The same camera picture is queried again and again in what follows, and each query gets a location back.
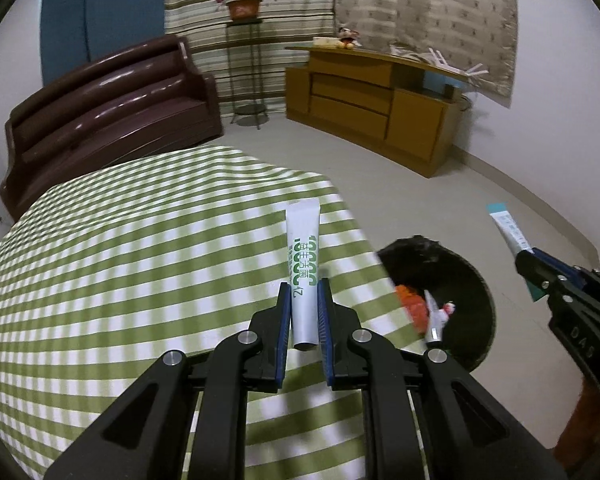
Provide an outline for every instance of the metal screw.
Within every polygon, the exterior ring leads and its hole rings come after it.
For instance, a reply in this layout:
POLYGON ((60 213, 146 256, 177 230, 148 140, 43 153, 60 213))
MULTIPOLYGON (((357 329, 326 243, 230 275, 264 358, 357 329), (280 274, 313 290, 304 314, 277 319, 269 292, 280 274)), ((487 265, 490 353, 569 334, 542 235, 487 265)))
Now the metal screw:
POLYGON ((162 362, 167 366, 175 366, 182 361, 182 354, 177 350, 169 350, 162 356, 162 362))
POLYGON ((433 350, 429 350, 427 357, 434 363, 443 363, 446 361, 446 352, 440 348, 434 348, 433 350))
POLYGON ((238 334, 238 341, 240 341, 243 345, 250 345, 258 338, 258 334, 252 332, 251 330, 245 330, 244 332, 240 332, 238 334))
POLYGON ((366 343, 367 341, 371 340, 371 332, 369 332, 369 330, 365 330, 364 328, 359 328, 353 331, 351 337, 354 341, 357 341, 359 343, 366 343))

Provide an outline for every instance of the green and white tablecloth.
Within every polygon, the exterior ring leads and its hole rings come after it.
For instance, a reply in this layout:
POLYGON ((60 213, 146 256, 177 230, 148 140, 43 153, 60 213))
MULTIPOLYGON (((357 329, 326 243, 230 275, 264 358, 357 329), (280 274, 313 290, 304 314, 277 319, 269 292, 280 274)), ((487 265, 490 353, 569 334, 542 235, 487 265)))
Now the green and white tablecloth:
MULTIPOLYGON (((49 190, 0 242, 0 437, 25 471, 41 478, 163 352, 213 348, 275 304, 285 203, 306 197, 320 199, 336 301, 418 347, 324 176, 225 146, 97 171, 49 190)), ((362 477, 359 393, 328 390, 318 351, 291 349, 286 370, 282 393, 249 395, 246 478, 362 477)))

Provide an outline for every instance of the beige floor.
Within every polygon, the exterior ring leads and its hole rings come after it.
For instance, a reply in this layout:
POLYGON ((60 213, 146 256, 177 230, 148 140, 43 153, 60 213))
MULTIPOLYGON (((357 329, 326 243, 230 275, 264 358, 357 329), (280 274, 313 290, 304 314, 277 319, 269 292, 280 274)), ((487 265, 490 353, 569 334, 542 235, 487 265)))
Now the beige floor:
POLYGON ((225 136, 216 143, 235 146, 271 164, 327 175, 376 250, 396 238, 422 234, 469 260, 489 285, 497 314, 493 347, 474 376, 542 444, 555 445, 577 401, 582 376, 547 328, 546 300, 532 303, 485 206, 506 202, 532 246, 590 267, 551 225, 455 161, 426 179, 282 114, 272 114, 260 130, 227 125, 225 136))

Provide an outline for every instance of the cabinet top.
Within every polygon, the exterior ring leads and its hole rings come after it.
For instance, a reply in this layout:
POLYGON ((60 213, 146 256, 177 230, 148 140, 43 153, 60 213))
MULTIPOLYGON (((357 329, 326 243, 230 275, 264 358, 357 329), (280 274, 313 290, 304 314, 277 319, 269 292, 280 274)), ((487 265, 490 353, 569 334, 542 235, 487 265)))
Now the cabinet top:
POLYGON ((453 79, 458 79, 460 81, 468 81, 468 77, 465 75, 456 74, 454 72, 449 72, 449 70, 444 70, 443 68, 438 68, 437 66, 429 65, 426 63, 420 63, 418 61, 412 61, 411 59, 406 59, 400 56, 392 56, 391 54, 384 54, 382 52, 376 52, 374 50, 364 50, 362 48, 354 48, 352 50, 343 49, 343 48, 332 48, 332 47, 324 47, 324 46, 287 46, 286 50, 305 50, 307 52, 326 52, 330 54, 334 54, 336 56, 360 56, 360 57, 368 57, 371 59, 378 59, 382 61, 388 61, 391 63, 402 64, 407 66, 413 66, 414 68, 419 68, 421 70, 428 70, 429 72, 436 72, 439 74, 446 75, 453 79))

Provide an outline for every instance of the toothpaste tube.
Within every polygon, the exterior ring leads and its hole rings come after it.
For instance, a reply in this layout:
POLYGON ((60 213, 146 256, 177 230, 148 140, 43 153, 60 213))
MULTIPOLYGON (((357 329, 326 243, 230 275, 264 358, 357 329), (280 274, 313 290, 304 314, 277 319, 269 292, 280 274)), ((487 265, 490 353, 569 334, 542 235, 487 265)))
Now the toothpaste tube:
MULTIPOLYGON (((525 235, 522 234, 522 231, 515 220, 509 211, 507 211, 507 206, 505 204, 489 204, 487 206, 487 211, 491 218, 493 218, 493 221, 496 222, 498 230, 505 239, 511 254, 516 256, 520 251, 533 252, 529 242, 526 241, 525 235)), ((533 283, 526 282, 526 288, 529 289, 531 298, 534 301, 537 301, 546 295, 544 291, 537 288, 533 283)))
POLYGON ((286 245, 291 284, 291 327, 294 348, 318 344, 318 227, 320 201, 305 198, 286 208, 286 245))

